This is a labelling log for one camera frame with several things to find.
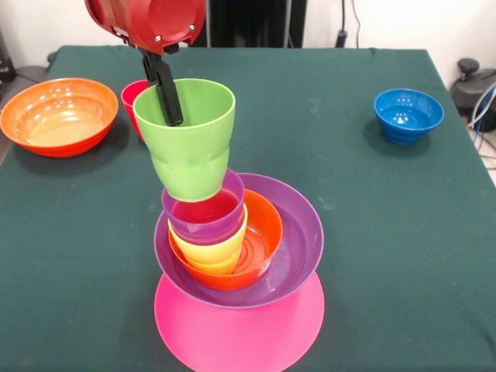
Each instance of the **green tablecloth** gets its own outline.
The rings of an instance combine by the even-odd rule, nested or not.
[[[291,184],[321,216],[326,317],[293,370],[494,370],[496,192],[425,51],[189,49],[168,60],[177,78],[235,92],[230,167]],[[116,93],[143,75],[125,46],[64,47],[50,71]],[[389,143],[374,118],[374,97],[393,87],[446,110],[414,146]],[[153,318],[160,190],[123,108],[83,156],[11,148],[0,370],[183,370]]]

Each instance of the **pink plate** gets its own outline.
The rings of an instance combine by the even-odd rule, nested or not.
[[[207,305],[177,289],[165,275],[155,294],[162,340],[197,372],[285,370],[312,346],[323,319],[324,292],[316,273],[295,293],[259,308]]]

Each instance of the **red robot arm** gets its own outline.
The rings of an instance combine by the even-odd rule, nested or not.
[[[93,20],[143,53],[149,85],[156,85],[167,121],[183,122],[171,69],[164,53],[193,44],[205,21],[205,0],[85,0]]]

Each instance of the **green cup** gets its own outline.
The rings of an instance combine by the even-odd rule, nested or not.
[[[175,81],[184,121],[169,126],[155,87],[133,111],[153,166],[169,194],[183,202],[208,199],[222,187],[229,161],[236,99],[226,86],[203,79]]]

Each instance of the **orange bowl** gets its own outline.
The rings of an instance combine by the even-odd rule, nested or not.
[[[45,157],[73,157],[96,146],[119,109],[97,81],[69,77],[21,91],[2,110],[0,128],[14,143]]]
[[[232,274],[209,274],[195,269],[186,262],[169,231],[172,252],[198,283],[220,291],[233,291],[255,283],[269,268],[282,240],[281,217],[270,201],[254,191],[245,190],[245,205],[248,211],[246,233],[241,257]]]

